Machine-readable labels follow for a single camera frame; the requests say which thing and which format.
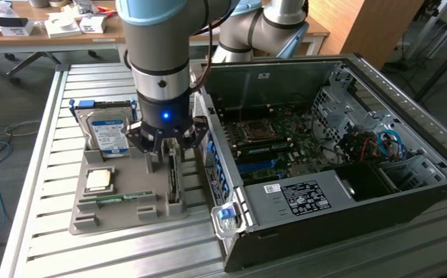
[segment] green circuit board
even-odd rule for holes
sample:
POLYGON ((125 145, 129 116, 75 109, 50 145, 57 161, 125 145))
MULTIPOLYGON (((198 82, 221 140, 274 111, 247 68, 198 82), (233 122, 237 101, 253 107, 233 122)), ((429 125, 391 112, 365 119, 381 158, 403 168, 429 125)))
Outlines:
POLYGON ((323 156, 319 144, 311 135, 309 109, 295 105, 286 105, 274 107, 269 111, 271 111, 269 114, 263 114, 261 111, 266 116, 265 119, 250 120, 249 115, 255 118, 257 114, 261 113, 258 111, 254 113, 253 110, 249 110, 241 112, 238 121, 222 121, 235 159, 243 156, 253 158, 254 155, 261 155, 259 153, 250 153, 255 151, 277 155, 275 167, 241 173, 246 185, 318 173, 333 163, 323 156), (250 132, 254 126, 261 129, 257 128, 259 131, 250 132), (254 149, 246 145, 253 140, 257 140, 254 149), (267 142, 274 142, 274 140, 283 141, 267 145, 267 142), (286 144, 283 142, 287 143, 287 148, 274 149, 274 146, 286 144))

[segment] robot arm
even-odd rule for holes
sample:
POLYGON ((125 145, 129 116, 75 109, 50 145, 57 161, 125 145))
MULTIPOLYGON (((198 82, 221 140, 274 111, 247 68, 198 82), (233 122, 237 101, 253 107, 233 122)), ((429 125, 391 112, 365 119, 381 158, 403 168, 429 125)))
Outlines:
MULTIPOLYGON (((183 149, 194 148, 207 133, 206 118, 190 115, 190 37, 230 15, 238 3, 117 0, 142 111, 142 121, 126 133, 143 152, 158 153, 165 138, 177 138, 183 149)), ((305 0, 273 0, 265 9, 261 0, 242 0, 239 6, 245 12, 234 12, 222 25, 219 49, 243 53, 255 47, 282 58, 293 56, 307 28, 305 0)))

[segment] metal workbench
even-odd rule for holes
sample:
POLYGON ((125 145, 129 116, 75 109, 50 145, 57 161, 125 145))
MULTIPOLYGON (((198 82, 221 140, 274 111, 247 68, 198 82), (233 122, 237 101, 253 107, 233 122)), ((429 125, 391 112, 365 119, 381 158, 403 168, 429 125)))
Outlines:
MULTIPOLYGON (((237 273, 222 271, 222 254, 201 189, 194 193, 185 220, 73 236, 67 227, 85 139, 69 102, 71 98, 119 101, 131 96, 133 75, 122 64, 58 69, 0 278, 435 277, 447 273, 447 200, 409 224, 237 273)), ((186 162, 187 167, 194 166, 191 163, 186 162)), ((305 240, 314 240, 307 231, 305 240)))

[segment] chair wheel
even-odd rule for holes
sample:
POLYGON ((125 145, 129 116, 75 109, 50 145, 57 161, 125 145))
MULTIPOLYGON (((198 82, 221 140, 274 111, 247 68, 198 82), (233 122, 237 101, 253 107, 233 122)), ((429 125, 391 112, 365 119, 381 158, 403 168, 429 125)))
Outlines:
POLYGON ((22 79, 18 77, 11 77, 9 81, 15 85, 19 85, 22 83, 22 79))
POLYGON ((10 60, 10 61, 15 61, 15 60, 17 60, 15 55, 14 55, 14 54, 9 54, 9 53, 5 54, 5 58, 6 58, 7 60, 10 60))
POLYGON ((93 58, 97 58, 99 55, 98 55, 98 53, 95 52, 95 51, 93 51, 93 50, 89 50, 87 51, 87 54, 93 57, 93 58))

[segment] white box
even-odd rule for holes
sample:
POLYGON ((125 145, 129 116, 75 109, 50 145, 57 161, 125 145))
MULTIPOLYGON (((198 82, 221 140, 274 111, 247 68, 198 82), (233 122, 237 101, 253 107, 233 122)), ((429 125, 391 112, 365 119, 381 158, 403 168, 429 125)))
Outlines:
POLYGON ((0 26, 0 32, 3 36, 30 36, 33 32, 33 21, 29 20, 25 27, 17 26, 17 27, 2 27, 0 26))
POLYGON ((107 20, 105 16, 85 17, 79 23, 83 33, 103 34, 106 30, 107 20))
POLYGON ((49 19, 46 21, 46 28, 50 38, 61 38, 63 36, 83 34, 74 19, 49 19))

